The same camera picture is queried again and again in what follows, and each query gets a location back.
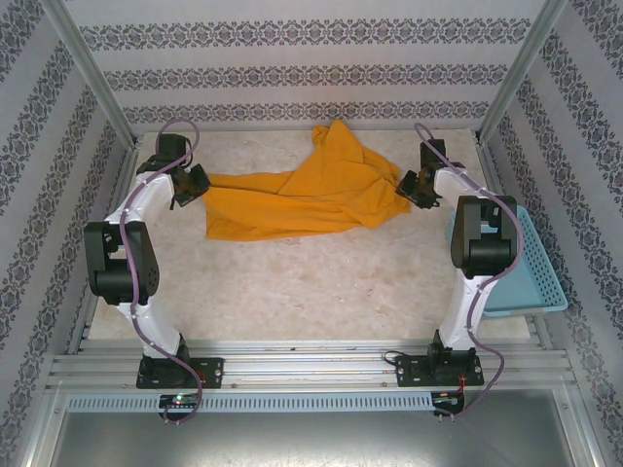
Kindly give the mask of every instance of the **beige floor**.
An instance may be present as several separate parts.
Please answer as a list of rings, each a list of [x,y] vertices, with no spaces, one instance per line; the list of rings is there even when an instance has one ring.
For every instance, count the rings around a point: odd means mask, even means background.
[[[296,168],[312,151],[310,131],[202,133],[195,162],[209,173]],[[356,131],[362,144],[418,169],[414,131]],[[448,155],[484,178],[468,130],[439,130]],[[139,160],[153,154],[145,136]],[[161,269],[158,297],[187,339],[428,339],[442,322],[455,270],[444,237],[450,207],[413,209],[370,231],[234,243],[205,238],[203,204],[164,210],[149,227]],[[526,339],[524,318],[483,322],[478,335]],[[123,315],[98,304],[90,339],[134,339]]]

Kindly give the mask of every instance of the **black mounting plate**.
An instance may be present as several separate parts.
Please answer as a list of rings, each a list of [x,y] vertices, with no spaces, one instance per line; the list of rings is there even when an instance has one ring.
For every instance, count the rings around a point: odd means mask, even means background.
[[[191,358],[191,367],[202,379],[203,389],[220,389],[223,382],[223,367],[225,360],[222,358]],[[151,379],[138,373],[136,377],[136,387],[138,389],[178,389],[178,388],[197,388],[197,382],[193,377],[189,377],[183,385],[172,386],[167,381]]]
[[[399,387],[459,386],[460,376],[465,377],[466,386],[485,384],[480,358],[470,357],[471,362],[461,365],[441,363],[434,373],[431,371],[429,357],[426,355],[400,355],[394,359]]]

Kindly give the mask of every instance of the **orange cloth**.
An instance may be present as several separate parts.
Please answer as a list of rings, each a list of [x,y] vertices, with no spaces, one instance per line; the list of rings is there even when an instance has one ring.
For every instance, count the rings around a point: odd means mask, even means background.
[[[364,148],[344,123],[317,126],[315,150],[295,171],[210,175],[207,236],[265,240],[374,229],[409,201],[395,193],[400,169]]]

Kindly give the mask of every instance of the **striped wall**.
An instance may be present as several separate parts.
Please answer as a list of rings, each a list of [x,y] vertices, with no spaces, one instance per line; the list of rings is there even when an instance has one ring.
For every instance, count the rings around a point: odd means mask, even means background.
[[[543,0],[68,1],[136,132],[481,123]]]
[[[569,1],[489,142],[569,300],[568,349],[607,465],[623,464],[623,1]]]
[[[82,231],[126,148],[36,0],[0,1],[0,466],[18,461],[86,292]]]

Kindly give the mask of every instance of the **blue plastic basket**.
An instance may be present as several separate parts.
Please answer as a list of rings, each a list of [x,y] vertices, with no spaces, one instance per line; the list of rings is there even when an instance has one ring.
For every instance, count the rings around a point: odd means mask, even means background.
[[[446,227],[446,239],[449,244],[455,217],[456,212],[453,211]],[[524,229],[526,253],[519,266],[503,277],[489,295],[485,305],[485,316],[490,318],[514,316],[525,314],[525,310],[528,309],[534,312],[535,308],[540,308],[543,312],[567,309],[567,297],[524,206],[517,206],[517,217]],[[495,229],[485,225],[482,232],[495,232]]]

